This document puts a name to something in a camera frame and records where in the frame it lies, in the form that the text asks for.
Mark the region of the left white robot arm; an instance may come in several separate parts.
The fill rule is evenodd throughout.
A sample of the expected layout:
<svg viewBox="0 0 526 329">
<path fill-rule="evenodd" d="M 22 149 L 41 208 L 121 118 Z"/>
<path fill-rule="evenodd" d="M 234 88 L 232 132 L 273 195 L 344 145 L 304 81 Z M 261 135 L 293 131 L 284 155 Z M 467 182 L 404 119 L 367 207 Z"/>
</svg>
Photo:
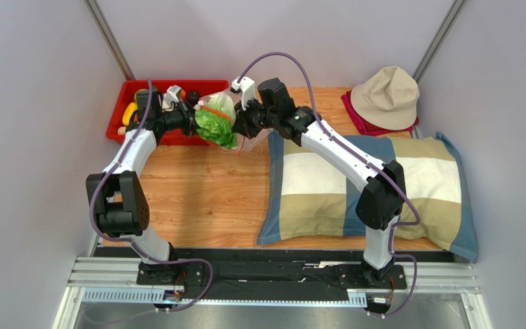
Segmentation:
<svg viewBox="0 0 526 329">
<path fill-rule="evenodd" d="M 149 204 L 139 175 L 162 137 L 170 131 L 194 132 L 193 109 L 181 88 L 156 88 L 134 95 L 136 109 L 126 116 L 125 140 L 112 162 L 86 179 L 89 216 L 103 239 L 128 244 L 140 257 L 138 283 L 174 284 L 182 277 L 174 247 L 150 225 Z"/>
</svg>

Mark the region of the yellow bell pepper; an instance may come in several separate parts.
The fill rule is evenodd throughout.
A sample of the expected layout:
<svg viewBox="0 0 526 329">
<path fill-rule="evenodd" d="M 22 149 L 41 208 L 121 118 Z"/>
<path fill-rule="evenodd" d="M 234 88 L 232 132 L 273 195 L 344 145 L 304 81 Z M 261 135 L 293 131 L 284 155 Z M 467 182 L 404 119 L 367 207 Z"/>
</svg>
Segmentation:
<svg viewBox="0 0 526 329">
<path fill-rule="evenodd" d="M 123 116 L 122 116 L 122 124 L 125 127 L 129 126 L 132 122 L 138 121 L 137 111 L 138 111 L 138 105 L 136 102 L 131 102 L 127 105 L 123 113 Z"/>
</svg>

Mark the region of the green lettuce cabbage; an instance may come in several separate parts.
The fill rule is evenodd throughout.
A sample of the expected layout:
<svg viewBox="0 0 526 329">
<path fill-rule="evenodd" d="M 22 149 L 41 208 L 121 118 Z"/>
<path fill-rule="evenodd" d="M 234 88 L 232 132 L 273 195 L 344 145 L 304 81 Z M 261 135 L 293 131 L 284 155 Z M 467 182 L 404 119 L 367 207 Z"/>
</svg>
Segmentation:
<svg viewBox="0 0 526 329">
<path fill-rule="evenodd" d="M 232 108 L 203 106 L 195 112 L 197 134 L 203 139 L 225 149 L 238 146 L 232 127 L 235 114 Z"/>
</svg>

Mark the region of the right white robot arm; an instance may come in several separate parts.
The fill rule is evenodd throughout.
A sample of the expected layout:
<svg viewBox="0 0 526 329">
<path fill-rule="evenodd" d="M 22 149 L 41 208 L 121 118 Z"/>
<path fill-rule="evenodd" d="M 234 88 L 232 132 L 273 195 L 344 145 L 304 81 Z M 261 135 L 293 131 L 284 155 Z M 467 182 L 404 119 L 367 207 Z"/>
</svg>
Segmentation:
<svg viewBox="0 0 526 329">
<path fill-rule="evenodd" d="M 278 78 L 256 84 L 248 77 L 237 77 L 230 91 L 240 98 L 234 106 L 234 132 L 254 138 L 262 130 L 274 130 L 326 160 L 359 190 L 355 213 L 366 227 L 362 275 L 372 284 L 386 280 L 395 263 L 393 230 L 405 203 L 403 167 L 395 160 L 385 163 L 347 141 L 314 105 L 297 106 Z"/>
</svg>

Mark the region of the clear zip top bag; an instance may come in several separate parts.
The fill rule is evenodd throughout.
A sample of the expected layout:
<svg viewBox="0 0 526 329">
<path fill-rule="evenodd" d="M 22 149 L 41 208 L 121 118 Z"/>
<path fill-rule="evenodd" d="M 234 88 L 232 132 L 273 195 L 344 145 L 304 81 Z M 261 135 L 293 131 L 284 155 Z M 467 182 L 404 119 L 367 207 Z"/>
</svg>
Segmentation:
<svg viewBox="0 0 526 329">
<path fill-rule="evenodd" d="M 261 144 L 270 134 L 270 130 L 262 130 L 253 138 L 232 132 L 237 119 L 234 110 L 234 101 L 237 99 L 238 96 L 228 90 L 201 97 L 194 106 L 194 118 L 197 134 L 209 145 L 240 155 Z"/>
</svg>

